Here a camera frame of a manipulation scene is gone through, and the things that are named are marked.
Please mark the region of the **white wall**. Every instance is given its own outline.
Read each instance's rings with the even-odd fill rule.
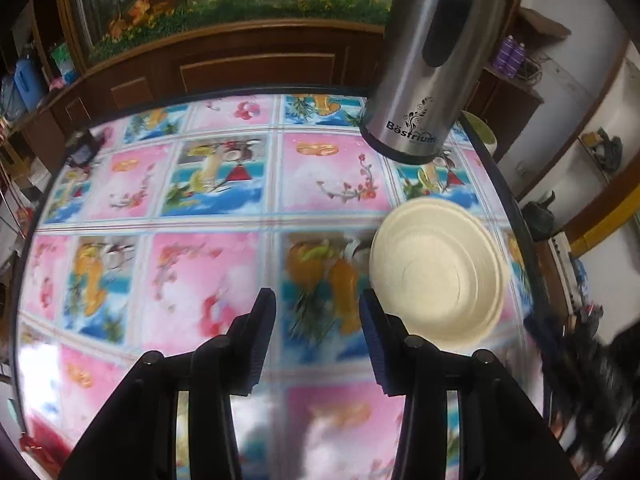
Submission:
[[[552,58],[543,65],[536,90],[545,100],[534,113],[498,167],[514,193],[556,154],[600,92],[626,32],[604,0],[523,0],[543,15],[562,23],[572,34],[545,47]],[[527,174],[516,173],[524,162]]]
[[[604,308],[598,335],[610,342],[640,317],[640,244],[631,222],[580,257],[589,297]]]

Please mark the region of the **black thermos handle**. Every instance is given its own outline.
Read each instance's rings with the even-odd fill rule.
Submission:
[[[455,47],[471,10],[473,0],[440,0],[422,48],[424,62],[437,68]]]

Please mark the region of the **purple bottle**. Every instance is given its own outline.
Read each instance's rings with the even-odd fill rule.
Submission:
[[[518,69],[524,61],[525,52],[524,43],[519,44],[513,49],[513,52],[507,61],[507,66],[504,67],[504,70],[502,71],[502,73],[509,79],[512,79],[518,73]]]
[[[498,71],[502,72],[507,65],[507,61],[516,46],[516,42],[513,41],[513,36],[507,36],[502,40],[500,44],[500,50],[495,56],[492,66]]]

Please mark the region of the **green grass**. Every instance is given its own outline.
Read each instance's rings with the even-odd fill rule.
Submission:
[[[381,2],[367,4],[363,0],[302,0],[267,4],[247,0],[219,0],[210,4],[179,7],[171,15],[158,16],[152,26],[143,25],[124,32],[115,41],[104,37],[89,54],[92,64],[126,52],[149,41],[206,27],[215,23],[241,22],[269,18],[326,18],[350,22],[385,25],[388,7]]]

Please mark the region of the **table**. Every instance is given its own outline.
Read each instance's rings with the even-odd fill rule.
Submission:
[[[50,185],[25,248],[14,350],[28,433],[58,463],[144,351],[195,349],[270,286],[278,317],[262,378],[232,401],[244,476],[388,478],[403,400],[375,383],[356,297],[376,227],[423,195],[462,205],[496,240],[511,281],[480,346],[529,388],[523,238],[475,133],[456,124],[434,162],[396,164],[360,137],[363,98],[297,91],[214,95],[100,124],[91,168],[65,166]],[[187,405],[183,392],[180,479]]]

